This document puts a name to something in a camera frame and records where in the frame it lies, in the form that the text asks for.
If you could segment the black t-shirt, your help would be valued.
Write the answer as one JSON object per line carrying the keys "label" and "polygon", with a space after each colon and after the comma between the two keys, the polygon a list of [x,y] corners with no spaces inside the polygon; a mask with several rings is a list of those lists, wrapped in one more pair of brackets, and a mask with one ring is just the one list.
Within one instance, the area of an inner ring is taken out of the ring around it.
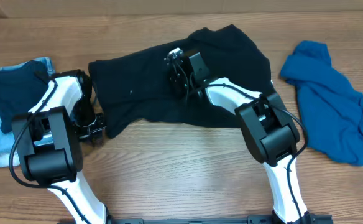
{"label": "black t-shirt", "polygon": [[115,138],[137,119],[206,128],[238,127],[232,113],[208,100],[175,95],[169,81],[173,67],[165,57],[177,47],[197,50],[211,73],[247,90],[265,94],[274,91],[269,60],[243,31],[232,24],[217,31],[203,28],[182,40],[89,63],[109,138]]}

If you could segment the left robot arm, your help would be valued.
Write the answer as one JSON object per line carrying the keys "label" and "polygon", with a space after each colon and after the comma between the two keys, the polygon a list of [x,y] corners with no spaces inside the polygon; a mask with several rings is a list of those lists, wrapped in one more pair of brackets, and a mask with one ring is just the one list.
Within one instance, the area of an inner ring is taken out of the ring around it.
{"label": "left robot arm", "polygon": [[48,90],[12,121],[10,173],[23,186],[55,194],[75,223],[110,223],[107,207],[82,172],[81,142],[101,139],[106,128],[104,115],[95,113],[91,102],[91,78],[82,70],[37,77]]}

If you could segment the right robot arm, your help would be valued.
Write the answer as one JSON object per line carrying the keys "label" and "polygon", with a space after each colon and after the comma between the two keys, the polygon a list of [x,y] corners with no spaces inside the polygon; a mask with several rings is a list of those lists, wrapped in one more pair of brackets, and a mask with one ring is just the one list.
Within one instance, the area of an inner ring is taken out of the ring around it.
{"label": "right robot arm", "polygon": [[272,223],[309,223],[296,174],[299,123],[277,93],[247,90],[209,71],[200,53],[175,48],[164,59],[171,69],[170,83],[188,100],[197,96],[236,116],[251,156],[264,166],[273,196]]}

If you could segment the folded navy shirt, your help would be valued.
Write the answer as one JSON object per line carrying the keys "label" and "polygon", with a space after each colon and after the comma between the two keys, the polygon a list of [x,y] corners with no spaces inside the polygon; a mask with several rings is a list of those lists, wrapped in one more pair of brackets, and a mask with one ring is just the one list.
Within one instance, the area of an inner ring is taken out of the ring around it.
{"label": "folded navy shirt", "polygon": [[48,72],[42,62],[29,61],[15,70],[0,71],[1,131],[12,131],[15,115],[35,106],[48,89]]}

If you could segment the blue t-shirt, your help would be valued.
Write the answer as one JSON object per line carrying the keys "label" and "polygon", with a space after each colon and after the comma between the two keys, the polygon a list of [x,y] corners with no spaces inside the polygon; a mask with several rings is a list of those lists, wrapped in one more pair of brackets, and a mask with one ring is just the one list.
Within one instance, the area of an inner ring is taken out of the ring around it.
{"label": "blue t-shirt", "polygon": [[333,68],[326,44],[300,42],[280,77],[296,88],[309,147],[336,162],[363,166],[363,94]]}

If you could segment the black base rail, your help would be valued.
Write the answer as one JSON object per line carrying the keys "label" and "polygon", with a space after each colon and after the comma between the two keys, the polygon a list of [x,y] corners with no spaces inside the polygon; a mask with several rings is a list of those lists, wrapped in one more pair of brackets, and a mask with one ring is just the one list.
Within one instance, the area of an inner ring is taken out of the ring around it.
{"label": "black base rail", "polygon": [[[331,215],[306,214],[304,223],[333,224]],[[116,224],[274,224],[282,223],[275,215],[249,215],[246,218],[209,218],[202,220],[143,220],[143,219],[110,219],[107,223]]]}

